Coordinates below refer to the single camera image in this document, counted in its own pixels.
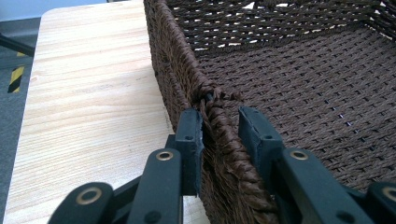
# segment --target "wooden table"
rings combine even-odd
[[[72,189],[136,178],[171,127],[141,0],[46,13],[4,223],[46,223]],[[184,220],[208,222],[199,199]]]

